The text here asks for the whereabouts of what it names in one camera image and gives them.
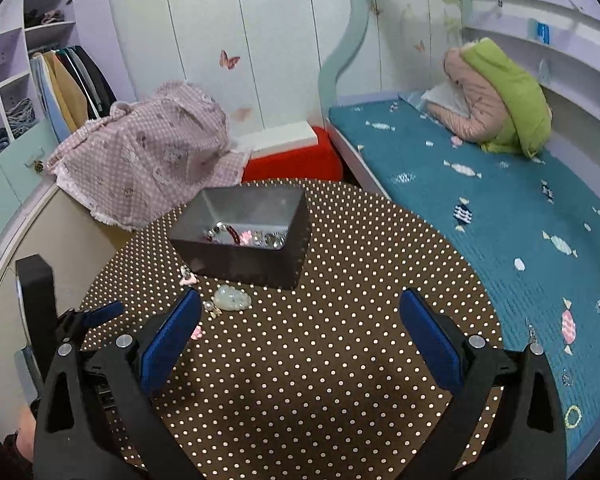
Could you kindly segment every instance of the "round table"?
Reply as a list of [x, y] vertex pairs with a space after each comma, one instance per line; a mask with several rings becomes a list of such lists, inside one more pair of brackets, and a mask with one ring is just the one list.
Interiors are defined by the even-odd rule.
[[[417, 453], [450, 395], [400, 322], [418, 288], [463, 332], [501, 345], [500, 323], [473, 269], [419, 216], [339, 182], [302, 186], [312, 240], [296, 290], [233, 284], [252, 305], [216, 319], [182, 353], [155, 409], [208, 478], [393, 479]], [[82, 307], [113, 300], [123, 316], [91, 330], [97, 348], [168, 309], [183, 261], [168, 241], [179, 207], [141, 230], [102, 270]], [[201, 277], [208, 300], [225, 281]], [[494, 390], [460, 463], [475, 459], [500, 396]], [[141, 464], [119, 420], [124, 457]]]

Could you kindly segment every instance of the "red cushion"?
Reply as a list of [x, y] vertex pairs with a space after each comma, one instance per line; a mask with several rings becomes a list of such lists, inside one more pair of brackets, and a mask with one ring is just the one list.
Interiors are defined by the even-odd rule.
[[277, 153], [250, 160], [244, 168], [242, 181], [266, 178], [315, 178], [342, 180], [342, 163], [323, 128], [312, 126], [318, 144], [290, 152]]

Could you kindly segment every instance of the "mint green bed frame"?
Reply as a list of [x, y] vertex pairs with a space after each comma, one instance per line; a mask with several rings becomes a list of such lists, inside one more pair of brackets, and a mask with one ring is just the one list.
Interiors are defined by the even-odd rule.
[[327, 119], [329, 110], [338, 100], [336, 85], [340, 74], [356, 57], [365, 39], [369, 24], [369, 2], [367, 0], [350, 0], [351, 14], [340, 43], [326, 59], [318, 76], [318, 92], [320, 92], [320, 108], [322, 116]]

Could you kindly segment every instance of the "blue bedsheet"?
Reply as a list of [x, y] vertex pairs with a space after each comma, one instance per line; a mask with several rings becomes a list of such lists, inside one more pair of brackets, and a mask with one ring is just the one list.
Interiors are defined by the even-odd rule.
[[[392, 200], [433, 224], [471, 263], [504, 346], [523, 349], [528, 323], [535, 328], [569, 412], [573, 452], [600, 415], [600, 199], [547, 152], [531, 161], [467, 142], [455, 148], [440, 124], [397, 103], [394, 111], [391, 101], [332, 108], [330, 120]], [[459, 205], [471, 223], [454, 217]], [[575, 325], [570, 344], [565, 311]]]

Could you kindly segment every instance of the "metal screw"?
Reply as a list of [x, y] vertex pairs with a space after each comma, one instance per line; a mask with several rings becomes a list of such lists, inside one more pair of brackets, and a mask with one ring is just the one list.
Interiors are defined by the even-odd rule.
[[540, 343], [531, 343], [531, 345], [529, 345], [529, 350], [531, 350], [531, 353], [534, 355], [542, 355], [544, 353], [544, 348], [542, 348]]
[[126, 348], [133, 341], [134, 339], [129, 334], [123, 334], [116, 339], [116, 346], [119, 346], [120, 348]]
[[481, 335], [472, 335], [469, 338], [469, 344], [474, 348], [484, 348], [487, 342]]
[[58, 348], [58, 355], [62, 357], [67, 356], [71, 353], [71, 345], [69, 343], [62, 343]]

